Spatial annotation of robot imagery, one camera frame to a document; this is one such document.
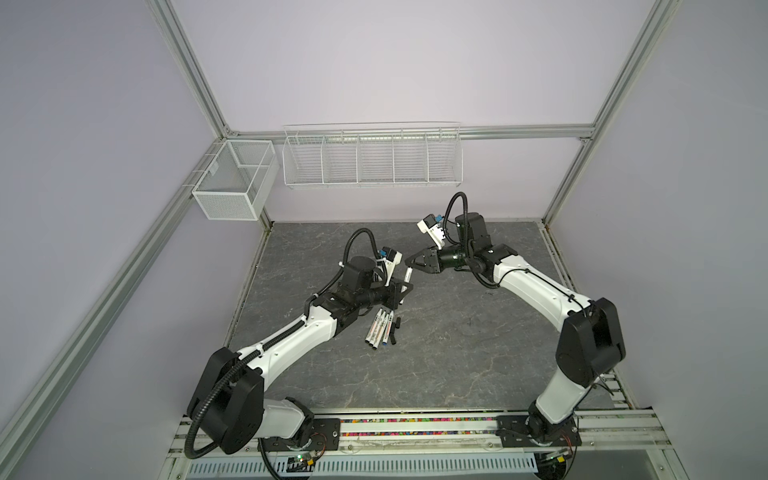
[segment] white wire shelf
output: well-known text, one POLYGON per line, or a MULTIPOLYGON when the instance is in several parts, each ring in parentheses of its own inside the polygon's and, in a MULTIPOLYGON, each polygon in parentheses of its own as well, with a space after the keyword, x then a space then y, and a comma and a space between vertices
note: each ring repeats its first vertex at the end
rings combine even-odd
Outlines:
POLYGON ((291 188, 462 182, 458 124, 292 125, 285 130, 283 172, 291 188))
POLYGON ((279 169, 271 141, 227 140, 192 194, 211 220, 259 220, 279 169))

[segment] black cable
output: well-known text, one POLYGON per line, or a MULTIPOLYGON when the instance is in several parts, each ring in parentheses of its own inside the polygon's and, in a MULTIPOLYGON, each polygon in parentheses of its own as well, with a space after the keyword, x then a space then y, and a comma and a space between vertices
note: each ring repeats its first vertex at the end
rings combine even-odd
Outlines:
POLYGON ((242 360, 239 360, 237 363, 234 364, 234 366, 225 373, 218 382, 214 384, 214 387, 210 390, 208 393, 208 396, 205 397, 205 400, 202 401, 200 404, 200 409, 197 410, 197 413, 194 414, 192 417, 192 423, 190 425, 190 429, 187 432, 187 437, 184 440, 184 454, 187 456, 187 458, 195 459, 200 458, 203 455, 206 455, 210 452, 212 452, 218 445, 216 442, 211 442, 208 445, 205 445, 200 450, 194 449, 194 439, 197 436, 197 430, 200 429, 200 424, 203 422, 203 417, 206 413, 208 413, 208 409, 210 408, 210 405, 214 402, 215 398, 219 396, 219 393, 221 393, 221 390, 224 388, 225 385, 228 385, 230 380, 245 366, 250 362, 251 360, 255 359, 259 356, 261 352, 256 349, 249 353, 248 355, 244 356, 242 360))
POLYGON ((349 249, 352 248, 352 243, 362 233, 366 233, 368 235, 368 238, 371 240, 371 248, 373 249, 373 259, 378 261, 382 257, 381 253, 379 253, 379 249, 376 248, 376 239, 373 237, 373 232, 363 227, 355 230, 355 232, 352 234, 349 240, 346 241, 346 246, 344 247, 344 257, 342 258, 342 263, 344 265, 346 265, 346 262, 349 259, 349 249))
MULTIPOLYGON (((355 232, 352 234, 349 240, 347 240, 346 245, 344 246, 342 265, 346 265, 347 260, 349 259, 349 250, 352 248, 353 242, 359 235, 363 233, 367 234, 368 238, 371 241, 371 248, 373 249, 373 258, 376 259, 377 261, 381 258, 379 249, 376 248, 376 239, 373 236, 373 232, 367 228, 359 228, 358 230, 355 230, 355 232)), ((320 289, 317 293, 314 293, 310 298, 306 300, 306 302, 304 303, 304 315, 307 319, 310 317, 310 305, 312 304, 312 301, 315 300, 315 298, 319 297, 320 295, 323 295, 331 286, 333 286, 333 284, 336 283, 339 280, 339 278, 341 278, 343 272, 344 272, 344 267, 342 266, 341 268, 339 268, 339 271, 336 272, 336 275, 334 275, 333 278, 322 289, 320 289)), ((280 335, 276 336, 275 338, 265 343, 263 346, 264 347, 263 351, 266 352, 271 346, 285 339, 291 333, 296 332, 303 324, 304 322, 301 320, 294 323, 285 332, 281 333, 280 335)), ((195 413, 194 417, 192 418, 190 429, 187 432, 187 437, 184 440, 184 454, 187 456, 187 458, 190 458, 190 459, 200 458, 203 455, 206 455, 212 452, 218 446, 216 442, 211 442, 208 445, 205 445, 202 449, 195 450, 194 440, 195 440, 195 437, 197 437, 197 432, 200 430, 200 425, 203 422, 203 417, 205 417, 205 414, 208 413, 208 409, 210 408, 211 404, 214 402, 215 398, 219 396, 224 386, 228 385, 229 382, 234 378, 234 376, 245 365, 247 365, 251 360, 255 359, 259 355, 261 355, 261 353, 262 351, 259 351, 258 349, 256 349, 253 352, 246 355, 245 357, 243 357, 237 363, 235 363, 234 366, 231 369, 229 369, 227 373, 225 373, 219 379, 218 382, 214 384, 214 387, 205 397, 205 400, 202 401, 202 403, 200 404, 200 408, 197 410, 197 413, 195 413)), ((262 440, 259 439, 260 448, 262 444, 263 444, 262 440)), ((273 476, 273 478, 275 478, 276 480, 280 480, 280 476, 277 474, 277 472, 274 471, 270 463, 266 460, 266 454, 264 453, 264 450, 261 449, 261 451, 264 457, 264 462, 266 465, 268 465, 267 470, 270 471, 270 474, 273 476)))
POLYGON ((266 456, 266 449, 264 448, 264 439, 259 439, 259 452, 261 452, 261 460, 264 462, 264 467, 266 467, 266 470, 272 475, 272 478, 275 480, 284 480, 283 477, 280 476, 279 473, 277 473, 277 470, 272 466, 272 463, 270 463, 270 460, 266 456))
MULTIPOLYGON (((352 244, 355 241, 357 237, 359 237, 362 233, 365 233, 368 235, 368 238, 371 240, 371 248, 373 249, 373 259, 378 261, 381 258, 381 253, 379 253, 379 249, 376 248, 376 238, 373 236, 373 232, 367 228, 359 228, 354 231, 352 236, 349 238, 349 240, 346 241, 346 245, 344 246, 344 254, 342 255, 342 265, 346 265, 347 261, 349 261, 349 250, 352 248, 352 244)), ((320 295, 323 295, 325 292, 328 291, 330 287, 332 287, 336 282, 339 281, 339 278, 341 278, 342 274, 344 273, 344 267, 341 266, 339 268, 339 271, 336 272, 336 275, 333 276, 333 278, 326 283, 326 285, 317 291, 317 293, 313 293, 312 296, 304 302, 304 316, 306 318, 310 317, 310 306, 312 305, 312 301, 315 300, 315 298, 319 297, 320 295)))
POLYGON ((464 201, 464 206, 466 208, 467 205, 467 196, 464 192, 458 192, 456 195, 454 195, 451 198, 451 201, 448 202, 448 207, 445 209, 445 215, 442 218, 442 229, 445 231, 445 239, 451 243, 451 245, 459 245, 461 243, 461 240, 459 242, 453 240, 451 238, 451 234, 448 232, 448 228, 446 228, 446 224, 450 222, 449 217, 451 216, 451 209, 453 208, 453 203, 456 201, 457 198, 461 197, 464 201))
MULTIPOLYGON (((576 417, 576 430, 578 431, 578 417, 576 417)), ((565 475, 563 475, 563 478, 560 480, 564 480, 565 477, 568 476, 569 473, 571 473, 571 468, 574 467, 574 462, 576 461, 576 452, 578 451, 578 445, 574 445, 574 456, 571 458, 571 464, 568 466, 568 470, 565 471, 565 475)))
POLYGON ((581 303, 578 300, 576 300, 576 296, 573 293, 568 294, 565 291, 560 290, 560 287, 558 287, 554 283, 550 282, 549 280, 545 279, 543 276, 539 275, 538 273, 532 272, 531 269, 529 269, 529 268, 513 268, 512 270, 508 270, 508 271, 504 272, 504 275, 502 275, 502 278, 498 279, 498 283, 493 283, 493 285, 495 285, 494 287, 489 287, 489 288, 499 288, 499 286, 501 286, 501 284, 502 284, 502 280, 504 279, 504 277, 507 276, 511 272, 526 272, 526 273, 530 273, 531 275, 535 276, 536 278, 538 278, 542 282, 548 284, 549 286, 551 286, 552 288, 554 288, 558 292, 562 293, 563 296, 565 298, 567 298, 569 302, 571 302, 571 301, 575 302, 576 305, 579 306, 581 311, 584 312, 584 316, 587 315, 587 312, 584 310, 584 306, 581 305, 581 303))

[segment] aluminum frame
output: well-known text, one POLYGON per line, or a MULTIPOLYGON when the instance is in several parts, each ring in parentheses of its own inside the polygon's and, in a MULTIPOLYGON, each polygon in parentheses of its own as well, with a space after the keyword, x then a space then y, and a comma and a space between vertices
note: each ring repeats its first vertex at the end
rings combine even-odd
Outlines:
POLYGON ((563 177, 560 186, 552 198, 552 202, 547 208, 547 212, 544 215, 544 223, 546 225, 550 225, 560 212, 569 193, 584 171, 584 167, 586 167, 594 154, 595 147, 597 147, 608 127, 610 127, 611 121, 614 119, 621 103, 627 97, 632 85, 639 77, 650 54, 656 47, 659 38, 680 7, 680 2, 682 0, 656 0, 643 24, 640 34, 637 36, 637 40, 635 40, 630 50, 629 57, 624 62, 619 76, 616 78, 603 106, 594 119, 592 135, 581 139, 581 147, 576 153, 576 158, 574 158, 571 166, 568 168, 568 172, 563 177))
POLYGON ((215 140, 0 433, 0 480, 11 478, 194 202, 215 140))
MULTIPOLYGON (((500 452, 551 452, 558 447, 504 448, 501 439, 493 432, 496 430, 495 417, 498 415, 527 415, 527 412, 515 410, 483 409, 338 409, 317 410, 316 418, 341 418, 342 428, 339 433, 339 450, 326 452, 327 458, 347 457, 350 455, 401 455, 403 458, 418 459, 423 455, 456 454, 498 454, 500 452), (402 419, 424 419, 431 417, 462 417, 473 420, 449 421, 414 421, 402 419), (379 422, 352 422, 360 419, 379 419, 379 422), (401 419, 401 422, 389 422, 388 419, 401 419), (430 435, 433 432, 458 430, 457 433, 430 435), (409 435, 380 435, 382 432, 408 431, 409 435)), ((585 410, 576 412, 583 444, 579 450, 645 450, 649 452, 654 465, 659 465, 659 472, 682 472, 681 468, 672 468, 674 459, 673 446, 664 428, 653 410, 585 410)), ((190 420, 182 419, 173 443, 168 451, 166 462, 158 480, 183 480, 187 477, 192 461, 184 457, 184 437, 189 429, 190 420)), ((201 432, 195 445, 202 446, 210 440, 201 432)), ((258 458, 256 439, 232 455, 225 455, 216 449, 206 458, 258 458)), ((675 480, 687 480, 677 476, 675 480)))
MULTIPOLYGON (((389 136, 398 134, 402 129, 377 130, 359 129, 344 130, 345 135, 389 136)), ((409 133, 439 134, 437 128, 408 129, 409 133)), ((334 135, 338 130, 313 130, 312 135, 334 135)), ((463 140, 504 140, 510 138, 589 138, 594 133, 592 124, 552 124, 552 125, 495 125, 485 127, 462 126, 459 138, 463 140)), ((231 140, 271 140, 274 144, 284 144, 285 131, 253 131, 232 132, 231 140)))
MULTIPOLYGON (((221 139, 227 137, 253 138, 272 140, 276 144, 284 141, 283 132, 239 133, 229 129, 170 2, 168 0, 146 1, 214 134, 221 139)), ((545 225, 549 225, 562 208, 568 193, 589 161, 595 146, 604 136, 607 127, 657 40, 674 16, 680 1, 656 1, 635 41, 629 58, 624 63, 621 73, 593 124, 465 127, 462 129, 462 140, 554 137, 578 137, 582 139, 582 146, 547 209, 543 219, 545 225)), ((220 140, 214 141, 211 148, 217 143, 220 143, 220 140)), ((147 232, 65 347, 57 355, 43 378, 33 388, 11 421, 0 433, 0 480, 10 478, 16 468, 20 466, 22 459, 69 392, 79 373, 98 348, 126 302, 131 298, 170 235, 175 231, 193 200, 191 188, 199 180, 199 176, 202 170, 207 167, 207 163, 210 162, 210 155, 211 149, 209 148, 196 169, 176 192, 150 231, 147 232)), ((262 218, 265 225, 271 225, 266 211, 263 212, 262 218)), ((268 233, 269 228, 266 228, 265 235, 268 233)), ((667 462, 670 465, 674 463, 669 459, 667 462)), ((173 473, 177 471, 177 467, 181 468, 180 463, 170 466, 171 475, 181 475, 173 473)))

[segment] vent grille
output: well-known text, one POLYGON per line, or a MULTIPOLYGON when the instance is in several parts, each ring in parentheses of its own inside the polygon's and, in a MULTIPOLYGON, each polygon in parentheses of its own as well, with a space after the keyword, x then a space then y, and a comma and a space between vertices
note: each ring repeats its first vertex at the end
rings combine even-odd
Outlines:
MULTIPOLYGON (((287 478, 307 473, 285 473, 287 456, 273 460, 287 478)), ((445 476, 490 473, 536 473, 532 453, 478 453, 456 455, 329 455, 320 459, 312 476, 445 476)), ((269 477, 261 458, 203 458, 190 467, 187 478, 269 477)))

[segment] white wall panel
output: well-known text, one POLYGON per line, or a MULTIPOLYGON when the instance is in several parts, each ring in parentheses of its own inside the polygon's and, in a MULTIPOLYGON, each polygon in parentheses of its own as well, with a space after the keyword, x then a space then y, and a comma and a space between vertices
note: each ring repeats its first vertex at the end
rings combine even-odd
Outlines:
POLYGON ((542 218, 579 144, 574 138, 464 141, 464 182, 458 187, 291 190, 281 175, 266 209, 277 221, 416 221, 444 213, 451 196, 463 190, 470 210, 488 219, 542 218))
POLYGON ((154 480, 261 238, 192 205, 16 480, 154 480))
POLYGON ((683 2, 553 230, 691 479, 765 478, 768 4, 683 2))
POLYGON ((0 5, 0 429, 213 135, 144 2, 0 5))
POLYGON ((236 131, 591 123, 653 0, 175 0, 236 131))

